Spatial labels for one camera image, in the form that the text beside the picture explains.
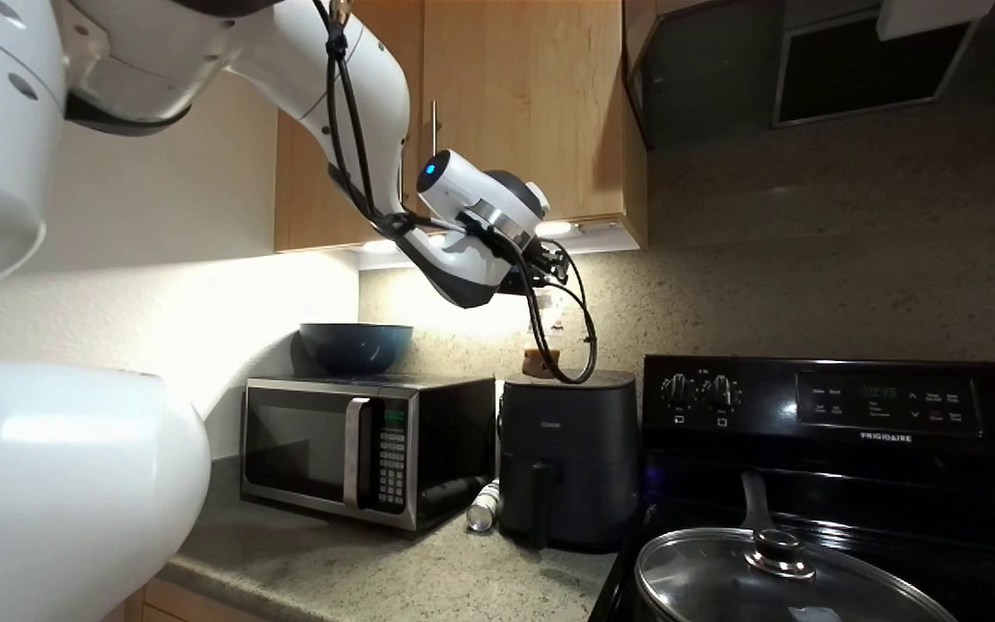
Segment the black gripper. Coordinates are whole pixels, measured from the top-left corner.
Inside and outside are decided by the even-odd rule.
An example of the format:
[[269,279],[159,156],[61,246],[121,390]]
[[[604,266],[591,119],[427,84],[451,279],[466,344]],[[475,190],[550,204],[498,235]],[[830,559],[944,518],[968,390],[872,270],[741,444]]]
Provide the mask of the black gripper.
[[537,240],[526,246],[521,261],[500,279],[505,293],[529,293],[537,286],[567,285],[570,253],[557,240]]

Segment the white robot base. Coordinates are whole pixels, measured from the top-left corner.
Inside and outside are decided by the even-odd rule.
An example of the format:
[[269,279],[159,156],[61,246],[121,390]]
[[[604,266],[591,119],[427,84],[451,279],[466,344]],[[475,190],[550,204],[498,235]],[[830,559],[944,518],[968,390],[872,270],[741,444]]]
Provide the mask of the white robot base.
[[189,537],[202,415],[159,378],[0,363],[0,622],[99,622]]

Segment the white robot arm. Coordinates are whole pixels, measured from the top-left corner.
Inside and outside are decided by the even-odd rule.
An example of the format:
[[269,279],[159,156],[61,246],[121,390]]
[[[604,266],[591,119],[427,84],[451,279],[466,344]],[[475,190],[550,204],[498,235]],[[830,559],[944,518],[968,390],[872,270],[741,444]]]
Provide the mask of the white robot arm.
[[538,186],[454,148],[400,198],[413,89],[345,0],[0,0],[0,278],[46,243],[55,133],[146,139],[232,74],[295,119],[333,182],[461,307],[567,278]]

